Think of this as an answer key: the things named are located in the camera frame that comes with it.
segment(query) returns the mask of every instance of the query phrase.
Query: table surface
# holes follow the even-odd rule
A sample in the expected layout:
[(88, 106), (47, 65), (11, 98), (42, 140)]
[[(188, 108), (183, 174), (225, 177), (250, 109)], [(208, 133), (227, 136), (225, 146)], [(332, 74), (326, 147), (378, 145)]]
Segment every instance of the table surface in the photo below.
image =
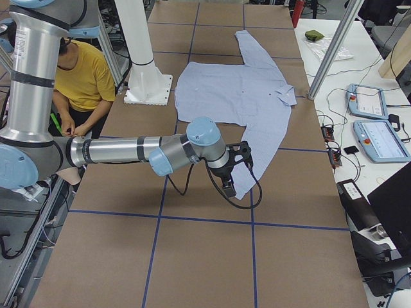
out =
[[(308, 48), (305, 43), (305, 32), (309, 30), (317, 30), (325, 35), (333, 35), (339, 21), (326, 21), (326, 20), (309, 20), (301, 19), (298, 23), (298, 27), (295, 29), (295, 35), (297, 37), (301, 56), (304, 61), (304, 67), (308, 75), (308, 81), (311, 84), (313, 77), (315, 76), (320, 61), (314, 55), (312, 50)], [(342, 123), (343, 118), (332, 113), (336, 111), (342, 115), (345, 115), (348, 123), (342, 126), (335, 127), (335, 139), (341, 145), (341, 148), (356, 145), (360, 152), (357, 153), (358, 160), (363, 165), (361, 175), (356, 182), (361, 192), (367, 196), (382, 182), (392, 176), (395, 172), (400, 170), (405, 164), (375, 164), (367, 157), (363, 152), (363, 149), (358, 143), (356, 135), (353, 130), (353, 121), (361, 119), (361, 117), (355, 117), (346, 113), (347, 104), (345, 101), (345, 92), (343, 90), (334, 89), (346, 89), (350, 83), (361, 83), (363, 85), (369, 85), (373, 87), (380, 87), (384, 90), (395, 89), (385, 91), (385, 99), (388, 105), (409, 105), (407, 98), (403, 91), (399, 89), (399, 85), (396, 80), (383, 79), (378, 73), (378, 69), (383, 63), (378, 50), (372, 42), (370, 36), (366, 32), (365, 28), (360, 22), (354, 22), (349, 30), (347, 37), (343, 43), (343, 46), (349, 50), (354, 56), (350, 60), (334, 61), (331, 69), (328, 72), (330, 74), (336, 74), (340, 71), (349, 71), (346, 73), (338, 73), (334, 76), (328, 76), (324, 80), (319, 93), (315, 98), (315, 108), (318, 110), (318, 114), (326, 114), (333, 118), (335, 123)], [(388, 108), (389, 113), (397, 114), (400, 118), (400, 122), (405, 124), (405, 129), (411, 132), (411, 108)], [(406, 138), (403, 130), (398, 132), (399, 137)], [(408, 152), (411, 151), (411, 144), (405, 144), (405, 148)], [(346, 159), (342, 158), (343, 166), (336, 169), (334, 177), (335, 182), (354, 178), (356, 171), (354, 166)], [(370, 238), (367, 230), (361, 231), (361, 233)], [(378, 241), (378, 244), (387, 243), (394, 247), (389, 239)], [(370, 307), (375, 307), (380, 301), (387, 301), (386, 298), (375, 298), (372, 296), (368, 287), (366, 287), (367, 297)], [(411, 307), (411, 290), (404, 290), (396, 293), (390, 303), (390, 308), (410, 308)]]
[[(295, 87), (263, 201), (231, 207), (202, 164), (184, 197), (148, 164), (88, 166), (31, 307), (367, 307), (288, 9), (156, 2), (148, 27), (173, 89), (189, 61), (242, 64), (234, 33), (244, 29)], [(173, 91), (166, 107), (126, 105), (124, 94), (102, 135), (184, 131)], [(227, 143), (240, 141), (244, 128), (219, 127)], [(187, 172), (172, 175), (179, 187)]]

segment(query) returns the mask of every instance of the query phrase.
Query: red fire extinguisher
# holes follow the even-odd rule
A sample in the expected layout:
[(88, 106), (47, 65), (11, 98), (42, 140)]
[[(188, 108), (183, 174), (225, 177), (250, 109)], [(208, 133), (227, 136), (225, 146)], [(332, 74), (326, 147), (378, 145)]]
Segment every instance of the red fire extinguisher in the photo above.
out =
[(297, 0), (295, 2), (294, 12), (291, 17), (294, 28), (296, 28), (298, 25), (298, 20), (300, 19), (302, 11), (304, 10), (304, 4), (305, 4), (305, 0)]

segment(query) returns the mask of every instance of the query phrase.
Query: white robot column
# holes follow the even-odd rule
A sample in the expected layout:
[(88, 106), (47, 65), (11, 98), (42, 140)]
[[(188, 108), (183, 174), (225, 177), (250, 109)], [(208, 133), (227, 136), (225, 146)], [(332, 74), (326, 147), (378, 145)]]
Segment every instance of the white robot column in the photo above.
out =
[(167, 105), (173, 76), (161, 74), (155, 66), (143, 1), (115, 2), (133, 64), (124, 101)]

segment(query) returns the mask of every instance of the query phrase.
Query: yellow shirt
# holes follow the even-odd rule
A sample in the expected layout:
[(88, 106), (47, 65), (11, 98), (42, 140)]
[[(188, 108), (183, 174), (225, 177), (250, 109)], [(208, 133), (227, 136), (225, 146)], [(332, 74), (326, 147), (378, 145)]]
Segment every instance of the yellow shirt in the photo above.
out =
[(57, 67), (56, 90), (77, 111), (93, 111), (102, 99), (114, 101), (114, 80), (103, 53), (88, 43), (71, 42), (78, 46), (77, 63), (69, 71)]

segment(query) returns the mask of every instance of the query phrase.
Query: green pouch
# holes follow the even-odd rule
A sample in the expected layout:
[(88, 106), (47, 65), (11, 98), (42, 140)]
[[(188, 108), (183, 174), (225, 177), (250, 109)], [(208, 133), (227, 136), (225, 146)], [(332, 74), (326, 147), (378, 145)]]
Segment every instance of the green pouch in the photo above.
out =
[(306, 32), (306, 38), (312, 42), (316, 42), (322, 39), (323, 37), (324, 37), (323, 34), (319, 33), (316, 30), (310, 30)]

